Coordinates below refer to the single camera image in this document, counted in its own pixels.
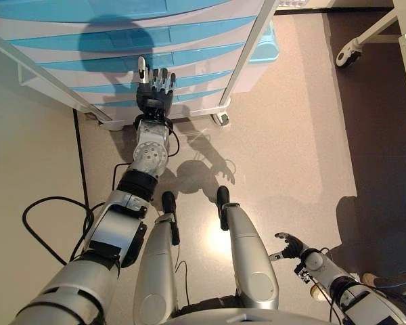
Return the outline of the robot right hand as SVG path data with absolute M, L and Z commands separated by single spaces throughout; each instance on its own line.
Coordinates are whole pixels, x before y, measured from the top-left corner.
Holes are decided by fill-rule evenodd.
M 273 253 L 269 255 L 269 260 L 271 262 L 278 261 L 280 259 L 295 259 L 300 258 L 301 253 L 304 250 L 304 243 L 299 240 L 297 237 L 285 233 L 285 232 L 278 232 L 274 235 L 276 238 L 280 240 L 284 240 L 287 246 L 278 253 Z

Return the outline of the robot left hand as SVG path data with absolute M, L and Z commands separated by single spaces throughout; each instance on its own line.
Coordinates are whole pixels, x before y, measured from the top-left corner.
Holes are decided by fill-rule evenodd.
M 173 103 L 176 75 L 167 68 L 151 70 L 143 56 L 138 57 L 137 63 L 137 105 L 146 117 L 164 120 Z

